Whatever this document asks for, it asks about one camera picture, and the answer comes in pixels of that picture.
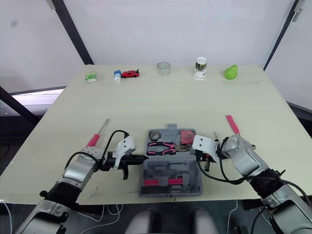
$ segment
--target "beige table surface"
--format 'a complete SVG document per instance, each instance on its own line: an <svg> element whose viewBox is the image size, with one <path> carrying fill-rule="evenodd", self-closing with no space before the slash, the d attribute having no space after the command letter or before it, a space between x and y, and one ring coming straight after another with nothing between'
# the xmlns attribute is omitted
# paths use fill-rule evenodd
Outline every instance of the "beige table surface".
<svg viewBox="0 0 312 234"><path fill-rule="evenodd" d="M138 78L113 81L114 70L140 69ZM145 153L147 132L176 123L197 133L219 138L233 134L225 115L232 114L241 135L257 146L256 152L276 170L286 169L284 179L312 195L312 140L283 97L259 66L239 66L235 80L223 77L225 66L209 66L204 81L193 79L193 67L172 67L161 77L155 66L86 65L61 93L0 178L0 198L13 203L37 203L39 192L50 190L63 173L70 155L82 149L106 118L111 122L98 145L122 129L135 139L135 153ZM85 83L86 71L97 71L98 82ZM114 138L114 150L122 135ZM229 178L239 178L230 161ZM137 195L142 166L129 167L129 179L122 171L95 173L78 198L80 204L126 204L174 201L142 199ZM211 174L221 176L218 164ZM241 185L213 181L202 176L201 196L175 201L258 198L248 182Z"/></svg>

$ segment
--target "white backdrop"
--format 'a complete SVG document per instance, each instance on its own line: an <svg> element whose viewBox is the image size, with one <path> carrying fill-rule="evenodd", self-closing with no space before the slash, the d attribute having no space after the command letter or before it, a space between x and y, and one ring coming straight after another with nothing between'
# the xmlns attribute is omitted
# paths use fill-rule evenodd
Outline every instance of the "white backdrop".
<svg viewBox="0 0 312 234"><path fill-rule="evenodd" d="M83 62L45 0L0 0L0 85L8 92L67 85Z"/></svg>
<svg viewBox="0 0 312 234"><path fill-rule="evenodd" d="M312 1L307 0L278 46L266 73L285 100L312 110Z"/></svg>
<svg viewBox="0 0 312 234"><path fill-rule="evenodd" d="M264 66L293 0L65 0L95 64Z"/></svg>

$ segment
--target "toy car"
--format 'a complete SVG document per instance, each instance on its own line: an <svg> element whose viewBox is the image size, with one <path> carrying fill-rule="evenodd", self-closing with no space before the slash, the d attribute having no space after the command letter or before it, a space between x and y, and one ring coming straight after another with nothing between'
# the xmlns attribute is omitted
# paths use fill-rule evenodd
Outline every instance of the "toy car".
<svg viewBox="0 0 312 234"><path fill-rule="evenodd" d="M121 77L122 78L128 78L128 77L138 77L140 74L138 72L138 69L136 71L126 71L126 72L123 72L121 74Z"/></svg>

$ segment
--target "pear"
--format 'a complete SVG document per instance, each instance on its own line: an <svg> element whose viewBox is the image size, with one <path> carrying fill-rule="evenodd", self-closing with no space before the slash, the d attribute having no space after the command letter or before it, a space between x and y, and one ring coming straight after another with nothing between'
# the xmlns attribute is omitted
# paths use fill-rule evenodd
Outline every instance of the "pear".
<svg viewBox="0 0 312 234"><path fill-rule="evenodd" d="M235 79L237 77L237 65L232 65L224 71L226 79Z"/></svg>

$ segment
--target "clear plastic cup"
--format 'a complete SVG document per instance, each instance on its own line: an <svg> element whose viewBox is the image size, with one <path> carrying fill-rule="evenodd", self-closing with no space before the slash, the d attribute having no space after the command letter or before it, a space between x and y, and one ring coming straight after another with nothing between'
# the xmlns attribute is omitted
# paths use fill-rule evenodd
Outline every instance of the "clear plastic cup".
<svg viewBox="0 0 312 234"><path fill-rule="evenodd" d="M157 64L158 74L166 76L170 74L170 64L167 62L160 62Z"/></svg>

